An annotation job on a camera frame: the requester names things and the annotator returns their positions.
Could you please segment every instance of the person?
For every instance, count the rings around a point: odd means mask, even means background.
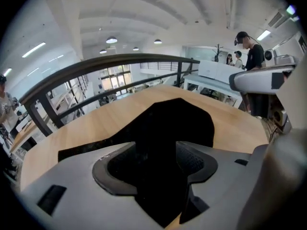
[[[17,103],[14,102],[11,94],[5,92],[5,82],[6,77],[0,75],[0,124],[3,124],[5,129],[10,133],[13,139],[15,139],[18,134],[16,127],[20,124],[20,120],[14,112]],[[35,140],[30,137],[22,145],[22,148],[28,151],[35,145]]]
[[[236,41],[242,44],[243,49],[249,49],[245,69],[250,71],[262,68],[265,62],[263,48],[254,43],[246,32],[239,32],[236,35]]]
[[[249,49],[248,60],[245,66],[247,71],[262,68],[265,62],[264,50],[259,44],[254,43],[246,32],[239,32],[236,35],[236,43],[241,45],[243,49]],[[267,116],[267,106],[269,105],[268,95],[256,93],[241,93],[241,95],[246,110],[251,113],[252,116]]]
[[[242,63],[242,60],[241,60],[242,53],[241,53],[241,51],[236,51],[235,54],[236,54],[235,67],[242,68],[243,67],[243,63]]]
[[[228,54],[227,59],[226,59],[226,64],[233,66],[234,64],[232,63],[232,55]]]

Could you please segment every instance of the black cloth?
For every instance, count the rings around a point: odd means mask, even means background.
[[[2,166],[2,169],[12,169],[12,160],[7,155],[7,153],[4,151],[3,145],[0,143],[0,165]]]
[[[16,129],[17,125],[20,124],[20,120],[17,121],[16,125],[14,126],[14,128],[10,131],[10,135],[15,139],[18,131]],[[23,149],[25,149],[26,151],[29,151],[32,147],[34,147],[36,145],[36,141],[30,137],[21,147]]]
[[[255,44],[252,49],[248,52],[248,60],[246,62],[245,68],[249,71],[254,67],[260,67],[264,62],[264,52],[260,45]]]
[[[264,52],[260,45],[256,44],[248,52],[248,60],[245,68],[249,71],[254,67],[260,67],[264,61]],[[249,93],[247,95],[252,116],[268,117],[269,96],[267,94]]]

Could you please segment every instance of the ceiling light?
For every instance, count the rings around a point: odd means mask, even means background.
[[[44,70],[42,73],[46,72],[46,71],[49,71],[51,68],[48,68],[47,70]]]
[[[286,11],[287,11],[289,14],[293,15],[293,14],[295,13],[295,8],[294,8],[292,5],[290,5],[290,6],[287,8]]]
[[[35,71],[38,70],[38,69],[39,69],[39,67],[36,68],[35,70],[31,71],[31,72],[28,74],[28,76],[30,76],[33,72],[35,72]]]
[[[12,70],[11,68],[8,68],[6,72],[3,74],[3,76],[6,77],[10,73],[11,70]]]
[[[60,55],[60,56],[58,56],[58,57],[55,57],[55,58],[51,59],[49,62],[51,62],[51,61],[53,61],[53,60],[55,60],[55,59],[61,58],[61,57],[63,57],[63,56],[64,56],[64,55]]]
[[[271,32],[269,32],[268,30],[265,30],[258,38],[258,41],[261,41],[262,39],[264,39],[267,35],[271,34]]]
[[[156,39],[156,40],[154,41],[154,44],[162,44],[162,41],[161,41],[160,39]]]
[[[117,42],[117,39],[114,37],[114,36],[111,36],[109,37],[107,40],[106,40],[106,43],[107,44],[113,44],[113,43],[116,43]]]
[[[30,55],[31,53],[33,53],[34,51],[36,51],[37,49],[39,49],[41,46],[44,46],[46,43],[41,43],[39,45],[37,45],[36,47],[32,48],[30,51],[26,52],[23,55],[23,58],[26,58],[28,55]]]

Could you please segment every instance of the white ceiling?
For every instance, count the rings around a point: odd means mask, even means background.
[[[29,0],[2,41],[0,70],[24,69],[38,57],[47,60],[70,50],[81,59],[85,52],[84,58],[98,57],[109,36],[118,39],[118,53],[132,53],[135,46],[142,50],[156,37],[168,45],[228,46],[241,30],[257,38],[286,6],[283,0]],[[293,35],[297,28],[287,24],[287,30],[272,29],[262,43],[273,47]],[[41,42],[47,45],[21,58]]]

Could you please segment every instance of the white wall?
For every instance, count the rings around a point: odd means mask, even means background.
[[[88,81],[92,82],[93,84],[94,95],[97,95],[98,92],[102,93],[104,91],[104,87],[102,86],[99,71],[88,73],[87,78],[88,78]]]
[[[141,73],[144,74],[153,74],[153,75],[157,75],[157,76],[161,76],[161,75],[166,75],[166,74],[170,74],[170,73],[175,73],[176,71],[170,71],[170,70],[158,70],[158,69],[141,69],[140,71]]]
[[[75,53],[72,51],[68,52],[63,57],[51,62],[48,62],[47,59],[45,58],[43,65],[40,64],[42,61],[38,59],[38,61],[35,61],[34,64],[19,72],[19,74],[15,74],[13,78],[9,78],[6,84],[6,91],[19,99],[29,89],[31,89],[47,76],[79,61],[79,58],[76,57]],[[28,76],[28,74],[36,68],[39,69]]]
[[[304,54],[303,51],[295,39],[295,36],[292,37],[288,42],[284,43],[283,45],[279,46],[276,50],[276,54],[281,55],[291,55],[302,59]]]
[[[130,64],[130,72],[132,82],[137,82],[148,78],[147,74],[141,73],[140,64]]]
[[[182,71],[188,70],[189,66],[190,66],[190,63],[182,63]],[[199,66],[199,64],[193,64],[193,68],[192,69],[193,70],[197,70],[198,66]],[[176,80],[177,80],[177,75],[168,77],[166,79],[163,79],[164,84],[167,84],[167,85],[173,85]]]
[[[182,45],[155,45],[152,47],[144,48],[144,53],[150,54],[161,54],[161,55],[169,55],[169,56],[181,56],[184,57],[184,51],[182,49]]]

